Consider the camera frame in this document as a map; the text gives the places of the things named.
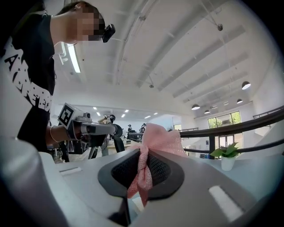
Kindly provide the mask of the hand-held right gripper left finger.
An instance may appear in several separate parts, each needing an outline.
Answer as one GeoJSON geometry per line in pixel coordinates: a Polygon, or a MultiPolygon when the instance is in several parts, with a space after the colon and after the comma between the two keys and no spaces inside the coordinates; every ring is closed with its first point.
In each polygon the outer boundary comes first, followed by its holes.
{"type": "Polygon", "coordinates": [[[139,150],[106,157],[55,164],[40,153],[49,188],[69,227],[140,227],[141,217],[130,219],[127,189],[111,175],[116,165],[139,150]]]}

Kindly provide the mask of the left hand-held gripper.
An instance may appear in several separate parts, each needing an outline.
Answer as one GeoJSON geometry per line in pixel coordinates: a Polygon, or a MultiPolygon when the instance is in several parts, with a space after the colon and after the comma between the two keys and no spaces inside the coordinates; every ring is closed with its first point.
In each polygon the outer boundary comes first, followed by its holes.
{"type": "Polygon", "coordinates": [[[80,126],[82,139],[72,141],[74,153],[84,153],[89,147],[101,146],[107,135],[114,135],[117,129],[114,124],[92,123],[90,113],[84,113],[68,103],[63,105],[58,121],[66,130],[71,126],[80,126]]]}

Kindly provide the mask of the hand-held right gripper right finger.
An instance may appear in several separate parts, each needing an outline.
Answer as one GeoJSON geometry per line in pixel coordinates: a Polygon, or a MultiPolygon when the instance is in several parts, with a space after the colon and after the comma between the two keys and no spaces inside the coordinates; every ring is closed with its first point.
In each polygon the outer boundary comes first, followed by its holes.
{"type": "Polygon", "coordinates": [[[169,198],[149,201],[132,227],[246,227],[266,203],[209,164],[155,151],[184,171],[181,187],[169,198]]]}

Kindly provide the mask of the person's left hand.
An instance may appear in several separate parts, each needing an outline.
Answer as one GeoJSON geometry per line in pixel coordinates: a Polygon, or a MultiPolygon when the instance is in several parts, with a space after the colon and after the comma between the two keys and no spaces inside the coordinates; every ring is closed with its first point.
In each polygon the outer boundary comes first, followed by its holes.
{"type": "Polygon", "coordinates": [[[80,126],[71,126],[67,129],[67,136],[70,141],[79,141],[82,139],[80,126]]]}

